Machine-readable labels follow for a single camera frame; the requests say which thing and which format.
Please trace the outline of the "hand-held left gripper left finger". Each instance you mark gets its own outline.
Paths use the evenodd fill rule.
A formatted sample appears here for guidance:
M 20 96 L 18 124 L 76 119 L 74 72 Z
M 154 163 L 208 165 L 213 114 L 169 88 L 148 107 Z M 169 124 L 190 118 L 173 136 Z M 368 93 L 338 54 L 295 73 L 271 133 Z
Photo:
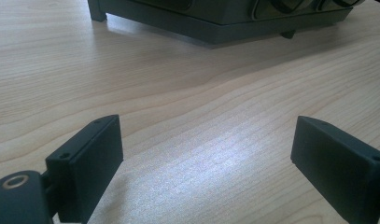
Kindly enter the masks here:
M 120 117 L 89 123 L 46 158 L 52 212 L 86 224 L 122 161 Z

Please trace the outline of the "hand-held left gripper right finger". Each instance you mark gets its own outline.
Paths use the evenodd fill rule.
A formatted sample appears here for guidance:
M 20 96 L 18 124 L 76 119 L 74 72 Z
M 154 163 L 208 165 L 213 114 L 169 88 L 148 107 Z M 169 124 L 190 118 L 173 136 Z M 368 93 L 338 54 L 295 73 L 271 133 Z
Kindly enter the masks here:
M 299 116 L 290 158 L 349 224 L 380 218 L 380 151 L 319 119 Z

